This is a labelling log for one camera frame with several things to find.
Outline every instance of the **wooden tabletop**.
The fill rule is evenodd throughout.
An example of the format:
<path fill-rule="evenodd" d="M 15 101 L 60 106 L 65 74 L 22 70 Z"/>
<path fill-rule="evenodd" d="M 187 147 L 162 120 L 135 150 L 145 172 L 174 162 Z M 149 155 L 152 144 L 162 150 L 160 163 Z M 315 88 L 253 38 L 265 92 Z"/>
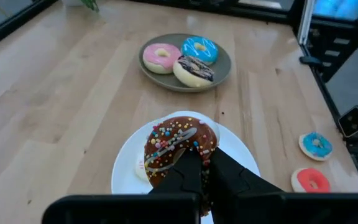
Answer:
<path fill-rule="evenodd" d="M 0 223 L 39 223 L 66 194 L 109 194 L 114 160 L 145 123 L 199 111 L 247 145 L 261 176 L 291 191 L 301 167 L 321 170 L 335 192 L 358 192 L 358 173 L 290 27 L 129 1 L 46 9 L 0 42 Z M 209 37 L 232 59 L 230 77 L 198 94 L 168 91 L 139 69 L 158 35 Z M 301 134 L 334 145 L 307 158 Z"/>

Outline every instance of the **black metal frame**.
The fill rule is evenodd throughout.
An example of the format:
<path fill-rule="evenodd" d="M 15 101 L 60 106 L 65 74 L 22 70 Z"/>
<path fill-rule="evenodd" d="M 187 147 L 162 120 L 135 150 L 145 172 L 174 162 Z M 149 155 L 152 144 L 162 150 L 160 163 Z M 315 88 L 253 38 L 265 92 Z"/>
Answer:
<path fill-rule="evenodd" d="M 57 0 L 35 0 L 32 5 L 21 10 L 7 21 L 0 24 L 0 41 L 14 32 L 20 26 L 32 19 L 38 13 L 51 6 Z M 301 21 L 303 6 L 305 0 L 294 1 L 290 10 L 272 9 L 261 6 L 237 3 L 238 0 L 130 0 L 149 4 L 158 4 L 162 6 L 179 7 L 183 9 L 192 9 L 197 11 L 212 12 L 216 14 L 225 14 L 229 16 L 245 17 L 248 19 L 257 19 L 266 22 L 275 22 L 286 24 L 293 28 L 296 35 Z M 338 45 L 335 39 L 347 39 L 347 44 Z M 322 62 L 331 63 L 330 66 L 314 67 L 310 69 L 316 79 L 316 82 L 326 100 L 328 108 L 338 126 L 340 114 L 336 108 L 331 95 L 329 94 L 325 83 L 328 82 L 342 64 L 358 48 L 358 20 L 349 21 L 345 19 L 334 19 L 324 16 L 313 16 L 311 20 L 311 32 L 309 43 L 302 46 L 306 56 L 317 57 Z M 327 50 L 339 52 L 339 55 L 327 55 Z M 348 149 L 352 154 L 358 168 L 358 144 L 349 145 Z"/>

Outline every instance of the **gray plate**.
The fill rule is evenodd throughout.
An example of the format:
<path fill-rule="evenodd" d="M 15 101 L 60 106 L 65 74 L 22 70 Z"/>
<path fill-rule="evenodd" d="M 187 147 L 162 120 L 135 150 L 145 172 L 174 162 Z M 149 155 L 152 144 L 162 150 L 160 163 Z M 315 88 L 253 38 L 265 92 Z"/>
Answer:
<path fill-rule="evenodd" d="M 189 37 L 193 37 L 194 35 L 190 34 L 167 34 L 162 35 L 156 38 L 153 38 L 149 40 L 145 45 L 143 45 L 140 48 L 139 51 L 139 63 L 140 67 L 142 68 L 143 72 L 156 84 L 163 86 L 165 88 L 168 88 L 173 91 L 180 91 L 180 92 L 186 92 L 186 93 L 195 93 L 200 91 L 205 91 L 207 89 L 210 89 L 214 86 L 217 86 L 218 84 L 222 83 L 228 76 L 230 72 L 231 67 L 231 61 L 230 57 L 227 54 L 227 52 L 218 44 L 215 43 L 215 45 L 218 47 L 219 55 L 218 59 L 215 63 L 210 65 L 209 67 L 214 71 L 214 82 L 210 86 L 206 86 L 203 88 L 191 88 L 187 87 L 183 83 L 181 83 L 173 73 L 166 74 L 166 75 L 160 75 L 156 74 L 154 72 L 151 72 L 146 68 L 146 66 L 143 63 L 143 51 L 144 49 L 149 46 L 150 44 L 155 43 L 166 43 L 166 44 L 173 44 L 179 49 L 181 49 L 182 43 Z"/>

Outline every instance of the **blue icing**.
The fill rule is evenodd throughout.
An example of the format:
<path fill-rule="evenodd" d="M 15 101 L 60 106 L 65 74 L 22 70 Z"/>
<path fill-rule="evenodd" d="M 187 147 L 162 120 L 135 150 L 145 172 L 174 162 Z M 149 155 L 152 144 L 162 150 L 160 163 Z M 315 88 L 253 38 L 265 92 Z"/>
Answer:
<path fill-rule="evenodd" d="M 318 139 L 320 141 L 319 146 L 315 146 L 313 144 L 313 140 L 315 139 Z M 324 158 L 333 151 L 333 145 L 331 145 L 331 143 L 326 138 L 324 138 L 324 136 L 316 132 L 307 134 L 303 139 L 303 145 L 308 152 L 312 153 L 312 155 L 316 157 Z"/>
<path fill-rule="evenodd" d="M 197 43 L 205 46 L 206 49 L 197 49 L 195 47 Z M 187 38 L 181 46 L 181 52 L 183 55 L 193 56 L 207 64 L 214 63 L 218 58 L 218 48 L 216 47 L 214 42 L 212 42 L 212 40 L 209 40 L 204 37 Z"/>

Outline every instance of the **donut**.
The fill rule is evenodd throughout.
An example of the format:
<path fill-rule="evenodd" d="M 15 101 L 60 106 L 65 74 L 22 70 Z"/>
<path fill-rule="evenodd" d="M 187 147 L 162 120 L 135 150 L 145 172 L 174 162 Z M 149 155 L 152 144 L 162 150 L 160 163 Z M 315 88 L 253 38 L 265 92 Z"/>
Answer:
<path fill-rule="evenodd" d="M 291 176 L 291 185 L 295 192 L 329 193 L 331 186 L 323 173 L 314 169 L 298 169 Z"/>
<path fill-rule="evenodd" d="M 218 48 L 212 40 L 205 37 L 189 37 L 181 46 L 181 52 L 186 56 L 193 56 L 207 65 L 211 65 L 218 58 Z"/>
<path fill-rule="evenodd" d="M 188 87 L 201 88 L 213 83 L 212 69 L 192 56 L 180 56 L 173 64 L 173 73 Z"/>
<path fill-rule="evenodd" d="M 148 182 L 148 178 L 146 176 L 145 170 L 144 170 L 144 153 L 140 152 L 137 155 L 136 163 L 135 163 L 135 173 L 138 176 L 140 180 L 144 180 Z"/>
<path fill-rule="evenodd" d="M 333 153 L 333 145 L 316 132 L 301 135 L 299 147 L 303 153 L 316 161 L 325 161 Z"/>
<path fill-rule="evenodd" d="M 180 50 L 172 44 L 150 44 L 143 51 L 143 63 L 154 73 L 168 74 L 179 56 Z"/>
<path fill-rule="evenodd" d="M 210 156 L 219 144 L 217 124 L 209 117 L 178 111 L 155 123 L 144 146 L 144 166 L 153 187 L 158 186 L 185 150 L 196 150 L 203 161 L 201 181 L 205 192 L 208 183 Z M 208 212 L 208 196 L 203 197 L 203 210 Z"/>

